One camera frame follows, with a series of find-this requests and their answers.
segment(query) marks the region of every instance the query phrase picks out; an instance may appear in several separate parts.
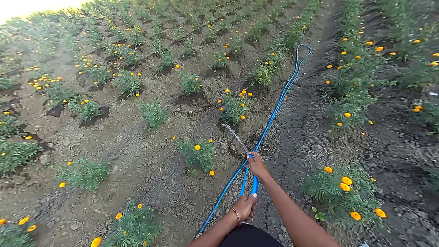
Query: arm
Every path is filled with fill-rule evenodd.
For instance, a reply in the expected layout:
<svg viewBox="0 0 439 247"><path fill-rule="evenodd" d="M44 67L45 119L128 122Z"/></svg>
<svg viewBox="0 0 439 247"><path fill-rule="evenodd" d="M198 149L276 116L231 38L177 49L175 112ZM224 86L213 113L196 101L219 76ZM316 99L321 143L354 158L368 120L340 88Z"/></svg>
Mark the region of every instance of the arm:
<svg viewBox="0 0 439 247"><path fill-rule="evenodd" d="M291 242L296 247L340 247L322 227L291 200L280 185L271 177L257 152L248 157L250 171L267 188L281 219L287 228Z"/></svg>
<svg viewBox="0 0 439 247"><path fill-rule="evenodd" d="M242 222L246 220L255 204L256 194L241 196L233 206ZM238 225L238 218L233 210L229 210L216 224L199 238L195 239L188 247L218 247L224 237Z"/></svg>

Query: rock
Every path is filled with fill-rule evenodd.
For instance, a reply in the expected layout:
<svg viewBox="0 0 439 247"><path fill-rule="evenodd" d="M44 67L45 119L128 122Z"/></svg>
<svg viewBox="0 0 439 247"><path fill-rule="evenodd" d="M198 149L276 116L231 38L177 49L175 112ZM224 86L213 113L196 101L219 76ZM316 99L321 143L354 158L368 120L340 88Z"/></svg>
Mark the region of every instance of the rock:
<svg viewBox="0 0 439 247"><path fill-rule="evenodd" d="M45 164L45 163L47 163L48 161L49 161L49 155L41 155L40 156L40 163L41 164Z"/></svg>
<svg viewBox="0 0 439 247"><path fill-rule="evenodd" d="M55 226L55 221L51 221L51 222L49 222L49 223L47 224L47 227L48 227L49 229L51 229L53 226Z"/></svg>
<svg viewBox="0 0 439 247"><path fill-rule="evenodd" d="M322 146L320 146L319 144L313 145L313 150L314 151L322 150Z"/></svg>
<svg viewBox="0 0 439 247"><path fill-rule="evenodd" d="M72 230L76 230L76 229L78 229L79 228L79 224L78 223L73 223L71 226L70 226L70 229L72 229Z"/></svg>

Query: black shorts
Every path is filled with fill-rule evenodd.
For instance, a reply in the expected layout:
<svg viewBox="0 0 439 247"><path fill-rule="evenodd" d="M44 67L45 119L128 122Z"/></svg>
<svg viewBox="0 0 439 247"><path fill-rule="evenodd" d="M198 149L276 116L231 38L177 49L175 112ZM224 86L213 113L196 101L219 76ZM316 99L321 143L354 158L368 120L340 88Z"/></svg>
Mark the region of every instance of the black shorts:
<svg viewBox="0 0 439 247"><path fill-rule="evenodd" d="M249 224L241 224L224 238L219 247L284 247L265 231Z"/></svg>

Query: soil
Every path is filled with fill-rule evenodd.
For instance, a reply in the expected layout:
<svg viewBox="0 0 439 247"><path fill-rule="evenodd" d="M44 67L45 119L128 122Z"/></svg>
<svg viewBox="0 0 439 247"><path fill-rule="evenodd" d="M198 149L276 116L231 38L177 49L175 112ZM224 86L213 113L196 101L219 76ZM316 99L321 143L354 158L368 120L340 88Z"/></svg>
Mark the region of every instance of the soil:
<svg viewBox="0 0 439 247"><path fill-rule="evenodd" d="M294 71L294 52L282 73L269 88L248 85L255 61L265 55L264 47L301 13L307 1L297 1L285 10L274 28L265 33L258 44L245 44L244 55L228 61L227 70L215 73L209 68L211 56L229 42L235 30L245 34L250 21L234 23L234 29L219 36L212 44L205 44L204 32L195 32L196 56L178 61L180 68L199 73L203 84L196 95L182 98L175 69L156 73L159 58L152 51L142 49L144 61L136 69L142 73L144 86L140 98L146 102L158 99L168 112L168 120L158 129L148 129L140 121L141 112L132 97L120 97L110 85L89 90L93 82L77 83L77 70L70 58L59 56L48 62L55 74L75 92L84 93L105 106L106 115L92 124L81 125L68 110L45 105L46 99L28 87L27 74L13 77L21 83L12 94L4 94L9 106L21 123L23 132L38 136L47 148L34 165L0 179L0 215L20 218L31 215L39 227L38 246L89 246L96 236L105 235L114 215L129 200L152 207L162 222L162 230L153 246L187 246L204 224L224 186L245 160L245 152L228 131L220 127L221 113L217 100L224 89L238 92L243 88L253 92L252 109L245 121L236 128L237 134L251 149L260 138L272 113L285 81ZM343 229L336 224L321 223L343 246L354 247L367 243L371 247L384 246L439 246L439 194L429 189L426 169L437 166L439 141L425 132L403 112L407 102L399 88L377 90L380 100L368 115L376 119L374 125L344 132L328 133L325 111L328 102L322 97L322 82L331 72L323 69L335 57L336 31L342 1L326 0L317 11L314 24L303 39L313 48L313 54L302 66L300 76L291 87L276 120L267 132L259 153L272 176L285 191L312 217L313 201L303 196L303 179L315 169L328 164L358 160L377 179L384 200L383 209L389 232L373 229ZM366 19L376 14L365 15ZM257 20L254 14L250 20ZM151 24L143 30L151 32ZM165 22L164 42L171 44L171 23ZM93 49L81 44L87 52ZM174 57L180 57L182 44L172 44ZM200 169L190 174L175 141L185 137L213 139L217 148L215 175ZM112 172L97 189L87 191L58 188L56 166L78 157L109 162ZM236 201L243 179L241 172L224 196L208 227L212 226ZM258 191L258 210L253 224L271 234L285 246L291 242L285 227L263 185Z"/></svg>

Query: marigold plant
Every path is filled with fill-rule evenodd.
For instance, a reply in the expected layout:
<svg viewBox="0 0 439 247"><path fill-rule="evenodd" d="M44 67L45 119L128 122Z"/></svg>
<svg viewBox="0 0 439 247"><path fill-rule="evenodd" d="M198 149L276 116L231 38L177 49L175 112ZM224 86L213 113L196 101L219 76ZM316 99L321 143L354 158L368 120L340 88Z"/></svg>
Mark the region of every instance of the marigold plant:
<svg viewBox="0 0 439 247"><path fill-rule="evenodd" d="M36 225L31 222L18 225L16 223L4 223L0 225L0 246L4 247L35 247L32 238Z"/></svg>
<svg viewBox="0 0 439 247"><path fill-rule="evenodd" d="M0 136L0 174L25 166L42 150L36 142L11 142Z"/></svg>
<svg viewBox="0 0 439 247"><path fill-rule="evenodd" d="M241 93L242 95L233 96L233 93L226 93L226 97L223 99L222 103L223 114L221 115L221 119L233 125L239 124L248 111L250 98Z"/></svg>
<svg viewBox="0 0 439 247"><path fill-rule="evenodd" d="M201 80L198 75L192 73L180 74L180 85L183 88L184 95L190 95L200 90Z"/></svg>
<svg viewBox="0 0 439 247"><path fill-rule="evenodd" d="M71 165L58 166L58 179L67 185L88 191L97 189L110 174L108 163L98 162L87 158L79 158Z"/></svg>
<svg viewBox="0 0 439 247"><path fill-rule="evenodd" d="M177 142L177 147L180 148L180 153L186 160L188 170L193 170L195 166L199 165L204 172L213 170L212 158L216 156L215 146L208 140L197 140L191 142Z"/></svg>
<svg viewBox="0 0 439 247"><path fill-rule="evenodd" d="M160 232L160 224L154 219L154 209L130 201L123 210L122 216L113 221L104 247L144 247L152 246Z"/></svg>
<svg viewBox="0 0 439 247"><path fill-rule="evenodd" d="M302 191L326 207L329 221L348 227L356 223L383 226L374 211L380 207L375 197L379 189L355 162L343 168L334 167L333 172L316 171L305 179Z"/></svg>
<svg viewBox="0 0 439 247"><path fill-rule="evenodd" d="M146 104L143 100L137 98L135 103L143 113L142 119L147 121L152 128L157 128L168 118L166 111L162 109L158 100L153 100L151 104Z"/></svg>

